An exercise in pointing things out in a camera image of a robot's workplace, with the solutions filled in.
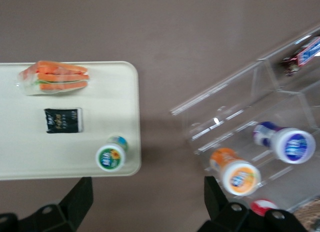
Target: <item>yogurt cup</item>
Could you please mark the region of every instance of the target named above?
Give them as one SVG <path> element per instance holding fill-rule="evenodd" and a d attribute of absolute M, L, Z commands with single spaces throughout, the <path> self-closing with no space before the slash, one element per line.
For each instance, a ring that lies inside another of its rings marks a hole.
<path fill-rule="evenodd" d="M 210 166 L 219 173 L 223 187 L 236 196 L 252 194 L 261 182 L 259 170 L 230 148 L 215 150 Z"/>
<path fill-rule="evenodd" d="M 104 171 L 115 172 L 120 170 L 126 161 L 128 143 L 121 136 L 113 136 L 107 140 L 95 155 L 97 165 Z"/>
<path fill-rule="evenodd" d="M 257 145 L 269 147 L 278 159 L 289 164 L 306 162 L 316 150 L 316 141 L 310 133 L 269 121 L 255 127 L 253 140 Z"/>

